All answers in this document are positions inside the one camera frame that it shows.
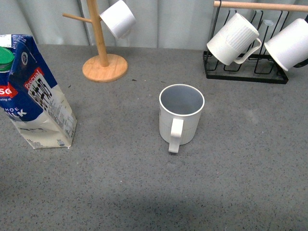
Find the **barcode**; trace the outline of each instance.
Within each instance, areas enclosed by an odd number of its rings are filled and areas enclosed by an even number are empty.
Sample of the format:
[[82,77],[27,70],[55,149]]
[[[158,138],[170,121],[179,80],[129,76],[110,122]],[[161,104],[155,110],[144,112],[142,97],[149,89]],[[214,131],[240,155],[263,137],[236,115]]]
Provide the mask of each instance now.
[[39,77],[32,82],[28,93],[45,111],[47,111],[52,93],[49,84],[43,77]]

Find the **speckled surface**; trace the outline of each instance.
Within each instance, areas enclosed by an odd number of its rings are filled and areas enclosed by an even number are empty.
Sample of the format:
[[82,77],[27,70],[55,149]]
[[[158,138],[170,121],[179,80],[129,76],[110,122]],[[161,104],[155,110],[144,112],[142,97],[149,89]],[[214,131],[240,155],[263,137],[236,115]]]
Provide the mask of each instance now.
[[[69,149],[33,150],[0,113],[0,230],[307,230],[307,67],[286,85],[210,80],[203,51],[108,48],[128,73],[94,83],[81,68],[95,47],[39,49],[77,130]],[[176,83],[205,108],[170,155],[158,95]]]

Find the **milk carton label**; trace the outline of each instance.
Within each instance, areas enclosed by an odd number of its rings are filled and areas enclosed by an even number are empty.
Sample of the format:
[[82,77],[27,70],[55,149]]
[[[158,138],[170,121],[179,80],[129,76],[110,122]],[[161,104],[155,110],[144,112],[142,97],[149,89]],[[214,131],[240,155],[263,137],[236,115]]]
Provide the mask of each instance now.
[[34,149],[71,146],[77,120],[33,38],[7,37],[15,59],[0,73],[0,107]]

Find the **gray curtain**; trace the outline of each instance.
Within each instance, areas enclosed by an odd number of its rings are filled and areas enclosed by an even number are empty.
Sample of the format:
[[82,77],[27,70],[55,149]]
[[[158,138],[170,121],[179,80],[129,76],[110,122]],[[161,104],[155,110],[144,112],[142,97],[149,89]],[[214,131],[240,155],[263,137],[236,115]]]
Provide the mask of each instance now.
[[[97,0],[102,13],[117,0]],[[307,0],[236,0],[308,5]],[[213,0],[124,0],[137,23],[125,38],[115,39],[101,22],[106,46],[205,50],[216,9]],[[86,0],[0,0],[0,34],[29,34],[38,44],[95,45],[92,25],[62,17],[89,17]],[[219,14],[224,22],[226,9]],[[252,10],[239,10],[248,20]],[[275,20],[278,13],[265,13]],[[290,13],[286,25],[307,13]]]

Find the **mug rim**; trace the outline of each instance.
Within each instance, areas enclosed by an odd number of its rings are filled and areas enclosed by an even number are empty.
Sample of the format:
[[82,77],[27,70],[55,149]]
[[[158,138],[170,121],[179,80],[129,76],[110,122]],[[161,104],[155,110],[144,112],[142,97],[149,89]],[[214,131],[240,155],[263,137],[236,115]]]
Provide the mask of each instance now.
[[[202,97],[202,101],[203,101],[203,102],[202,102],[202,106],[201,106],[197,111],[195,111],[194,113],[190,113],[190,114],[177,114],[177,113],[174,113],[174,112],[168,110],[168,109],[163,105],[163,103],[162,103],[162,101],[161,101],[161,96],[162,96],[162,94],[163,94],[163,92],[164,92],[165,90],[167,90],[168,88],[171,88],[171,87],[175,87],[175,86],[185,86],[185,87],[189,87],[189,88],[192,88],[192,89],[194,89],[195,91],[197,91],[197,92],[201,95],[201,97]],[[160,103],[160,105],[161,105],[168,113],[170,113],[170,114],[172,114],[172,115],[174,115],[174,116],[188,117],[188,116],[193,116],[193,115],[199,113],[199,112],[203,109],[204,104],[205,104],[205,99],[204,99],[203,94],[202,94],[197,88],[195,88],[195,87],[193,87],[193,86],[190,86],[190,85],[187,85],[187,84],[172,84],[172,85],[169,85],[169,86],[165,87],[165,88],[160,92],[160,94],[159,94],[159,103]]]

